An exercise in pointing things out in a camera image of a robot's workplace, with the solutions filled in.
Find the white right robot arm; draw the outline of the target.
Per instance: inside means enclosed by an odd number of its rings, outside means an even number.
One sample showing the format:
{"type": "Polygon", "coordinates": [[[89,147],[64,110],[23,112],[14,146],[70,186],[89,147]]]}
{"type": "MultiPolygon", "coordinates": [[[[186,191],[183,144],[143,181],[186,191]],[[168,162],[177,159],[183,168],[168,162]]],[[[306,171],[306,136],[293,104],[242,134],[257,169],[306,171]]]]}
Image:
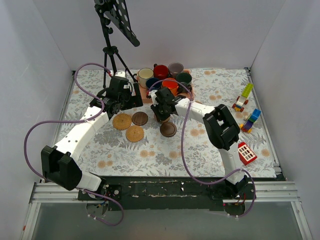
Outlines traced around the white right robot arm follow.
{"type": "Polygon", "coordinates": [[[246,173],[241,170],[242,162],[238,152],[240,128],[224,104],[209,106],[197,103],[183,95],[174,96],[164,87],[147,93],[152,99],[151,109],[159,120],[170,115],[183,116],[184,120],[196,120],[204,124],[210,142],[220,153],[225,177],[227,195],[237,199],[245,192],[248,183],[246,173]]]}

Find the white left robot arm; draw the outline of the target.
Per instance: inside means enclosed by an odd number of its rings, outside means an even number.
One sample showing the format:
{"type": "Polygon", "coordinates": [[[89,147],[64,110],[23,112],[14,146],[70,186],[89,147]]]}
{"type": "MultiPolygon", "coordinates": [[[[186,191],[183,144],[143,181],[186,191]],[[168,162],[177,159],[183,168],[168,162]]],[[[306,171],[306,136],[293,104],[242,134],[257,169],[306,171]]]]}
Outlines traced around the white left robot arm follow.
{"type": "Polygon", "coordinates": [[[143,105],[138,83],[129,87],[124,71],[110,79],[109,86],[100,91],[71,131],[53,147],[41,151],[43,176],[66,190],[86,189],[95,200],[106,196],[102,179],[80,169],[77,164],[82,151],[98,130],[119,111],[143,105]]]}

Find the woven cork coaster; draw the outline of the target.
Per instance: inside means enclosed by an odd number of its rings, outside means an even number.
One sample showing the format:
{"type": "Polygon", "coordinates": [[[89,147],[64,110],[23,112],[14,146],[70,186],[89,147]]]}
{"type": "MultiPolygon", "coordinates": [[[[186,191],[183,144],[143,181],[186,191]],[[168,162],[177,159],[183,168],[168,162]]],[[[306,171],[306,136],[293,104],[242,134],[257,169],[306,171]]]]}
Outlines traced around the woven cork coaster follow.
{"type": "Polygon", "coordinates": [[[113,127],[120,131],[128,129],[131,124],[132,117],[126,113],[117,114],[112,121],[113,127]]]}
{"type": "Polygon", "coordinates": [[[141,126],[132,125],[126,130],[125,136],[132,143],[139,142],[144,138],[144,129],[141,126]]]}

